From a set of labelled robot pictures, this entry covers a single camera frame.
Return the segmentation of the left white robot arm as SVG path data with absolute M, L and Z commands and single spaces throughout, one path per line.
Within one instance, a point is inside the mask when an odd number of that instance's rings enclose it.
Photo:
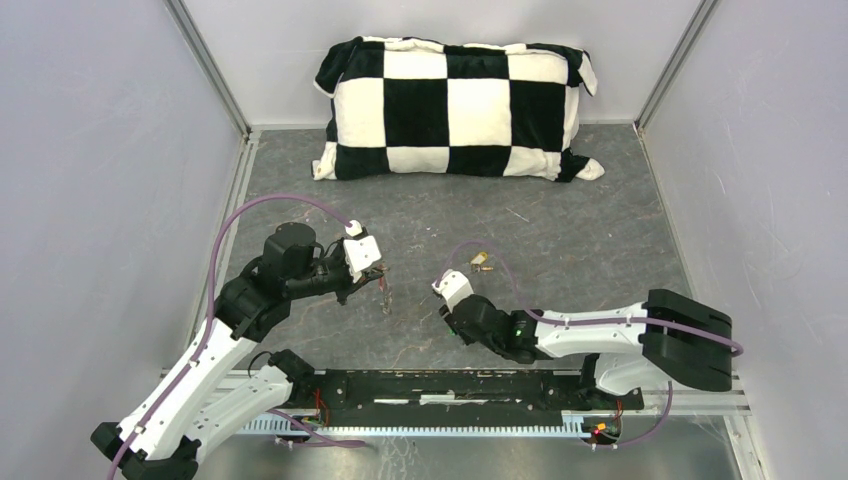
M 191 479 L 211 452 L 264 412 L 306 405 L 314 370 L 290 351 L 216 401 L 222 380 L 279 323 L 295 300 L 334 294 L 340 304 L 382 277 L 376 239 L 359 223 L 329 246 L 306 224 L 278 226 L 260 256 L 228 281 L 211 320 L 178 364 L 139 407 L 119 422 L 103 422 L 92 443 L 127 479 Z

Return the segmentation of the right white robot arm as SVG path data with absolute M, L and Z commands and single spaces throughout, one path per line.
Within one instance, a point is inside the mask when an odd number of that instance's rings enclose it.
M 731 318 L 667 289 L 613 310 L 560 313 L 498 309 L 471 291 L 447 299 L 439 313 L 467 344 L 478 343 L 522 365 L 581 355 L 580 400 L 602 408 L 636 388 L 674 381 L 727 392 L 732 387 Z

